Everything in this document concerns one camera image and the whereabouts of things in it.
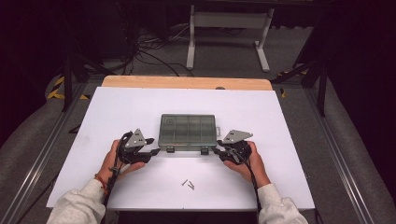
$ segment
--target forearm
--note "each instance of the forearm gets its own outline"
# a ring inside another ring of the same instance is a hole
[[[260,223],[307,223],[291,198],[282,198],[274,184],[258,189],[262,210]]]
[[[55,204],[47,223],[100,223],[105,215],[104,191],[98,180],[68,191]]]

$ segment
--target white metal stand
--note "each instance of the white metal stand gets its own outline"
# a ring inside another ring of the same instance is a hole
[[[186,67],[190,70],[194,67],[195,27],[248,28],[262,29],[262,38],[260,41],[255,41],[255,48],[262,65],[262,71],[269,72],[270,67],[262,47],[267,37],[273,14],[273,9],[269,9],[267,13],[195,12],[194,6],[191,6],[190,44]]]

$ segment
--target person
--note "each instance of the person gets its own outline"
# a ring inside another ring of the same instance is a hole
[[[90,180],[83,189],[72,189],[62,196],[52,209],[47,223],[100,223],[106,208],[103,201],[106,193],[107,180],[112,176],[108,167],[114,165],[119,140],[115,140],[95,178]],[[265,172],[264,163],[254,142],[248,142],[251,148],[250,166],[256,177],[259,200],[262,210],[259,223],[307,223],[300,214],[291,198],[282,198],[276,185],[271,183]],[[231,170],[239,173],[246,181],[251,182],[251,174],[245,164],[236,165],[225,161]],[[145,166],[143,162],[132,164],[119,178]]]

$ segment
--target white tabletop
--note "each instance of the white tabletop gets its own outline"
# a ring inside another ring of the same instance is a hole
[[[97,88],[64,163],[47,207],[70,189],[81,189],[97,173],[114,139],[140,128],[158,147],[162,114],[210,114],[221,136],[253,133],[266,171],[284,197],[300,209],[314,208],[304,172],[274,91]],[[195,186],[181,184],[189,179]],[[161,151],[137,172],[117,181],[107,208],[205,211],[256,209],[253,187],[210,152]]]

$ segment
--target human hand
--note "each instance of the human hand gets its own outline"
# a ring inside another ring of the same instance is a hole
[[[251,148],[251,154],[249,157],[250,160],[250,167],[253,171],[253,174],[256,178],[257,188],[261,188],[264,185],[270,184],[271,181],[268,178],[267,173],[265,173],[264,163],[262,162],[262,156],[257,152],[256,144],[254,142],[247,142]],[[241,174],[247,181],[251,182],[251,173],[247,166],[242,163],[240,165],[236,165],[231,161],[225,161],[224,165],[226,165],[231,170],[236,171],[237,173]]]
[[[117,147],[119,145],[119,142],[120,142],[120,140],[113,141],[113,145],[111,146],[110,151],[107,152],[107,154],[105,156],[105,160],[103,161],[102,167],[98,172],[98,175],[103,179],[103,181],[105,182],[106,185],[107,185],[108,179],[111,176],[113,176],[113,172],[111,172],[109,168],[114,166],[114,160],[117,157]],[[131,166],[128,169],[126,169],[124,172],[122,172],[122,174],[119,175],[118,179],[121,179],[126,174],[131,173],[132,171],[136,171],[144,166],[145,166],[145,163],[143,163],[142,161],[131,164]]]

